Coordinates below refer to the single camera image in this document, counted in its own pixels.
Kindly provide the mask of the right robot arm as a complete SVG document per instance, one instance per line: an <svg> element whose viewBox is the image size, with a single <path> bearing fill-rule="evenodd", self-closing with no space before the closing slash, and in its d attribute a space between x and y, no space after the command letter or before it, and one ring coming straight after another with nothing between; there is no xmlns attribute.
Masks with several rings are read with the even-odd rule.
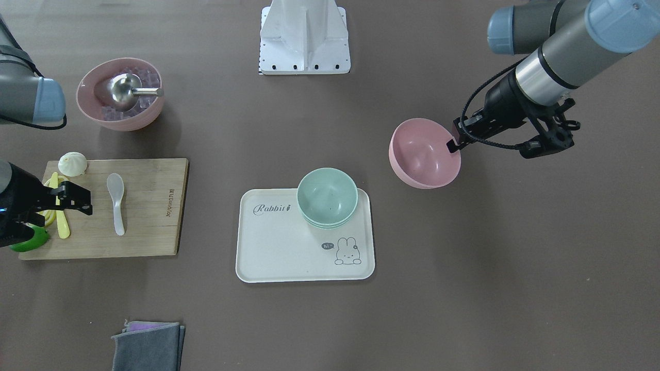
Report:
<svg viewBox="0 0 660 371"><path fill-rule="evenodd" d="M1 116L3 124L58 130L68 122L59 82L46 78L2 21ZM54 187L7 160L1 162L1 243L16 252L49 239L43 211L76 210L92 215L92 196L69 180Z"/></svg>

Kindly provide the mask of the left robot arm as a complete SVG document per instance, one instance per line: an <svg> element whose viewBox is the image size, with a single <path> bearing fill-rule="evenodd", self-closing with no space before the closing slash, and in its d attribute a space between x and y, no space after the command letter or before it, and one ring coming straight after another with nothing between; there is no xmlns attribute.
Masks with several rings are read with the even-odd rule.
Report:
<svg viewBox="0 0 660 371"><path fill-rule="evenodd" d="M510 146L524 158L573 146L579 122L565 118L575 91L658 36L658 1L530 1L498 9L488 24L497 54L526 54L495 75L485 105L455 119L448 150L455 153L530 122L537 136Z"/></svg>

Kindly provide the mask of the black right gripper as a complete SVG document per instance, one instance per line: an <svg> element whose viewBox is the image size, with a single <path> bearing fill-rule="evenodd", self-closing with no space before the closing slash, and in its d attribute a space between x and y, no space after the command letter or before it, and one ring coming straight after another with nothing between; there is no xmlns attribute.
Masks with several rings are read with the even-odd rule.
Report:
<svg viewBox="0 0 660 371"><path fill-rule="evenodd" d="M52 202L42 202L45 194L41 181L18 166L1 161L1 245L24 242L33 237L28 218L31 213L44 210L78 210L92 215L90 190L71 181L62 181L49 194Z"/></svg>

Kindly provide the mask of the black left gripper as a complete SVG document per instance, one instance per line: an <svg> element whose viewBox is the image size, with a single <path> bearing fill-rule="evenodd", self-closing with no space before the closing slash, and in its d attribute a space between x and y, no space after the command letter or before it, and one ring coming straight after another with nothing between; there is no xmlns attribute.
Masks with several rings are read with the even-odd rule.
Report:
<svg viewBox="0 0 660 371"><path fill-rule="evenodd" d="M573 132L580 129L580 122L569 120L564 113L575 105L572 98L561 103L542 106L533 103L521 91L512 71L485 96L485 105L474 115L464 113L453 122L455 138L447 142L449 153L456 153L472 143L483 143L497 148L518 151L521 157L538 158L556 154L574 146ZM508 129L517 129L530 123L537 135L530 140L515 145L504 145L490 140Z"/></svg>

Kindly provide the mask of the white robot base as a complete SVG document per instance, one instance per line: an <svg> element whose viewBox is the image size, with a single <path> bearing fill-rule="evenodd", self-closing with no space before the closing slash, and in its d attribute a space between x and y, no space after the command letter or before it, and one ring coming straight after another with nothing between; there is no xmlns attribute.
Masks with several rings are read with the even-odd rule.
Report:
<svg viewBox="0 0 660 371"><path fill-rule="evenodd" d="M273 1L261 10L260 38L262 75L351 70L347 13L335 1Z"/></svg>

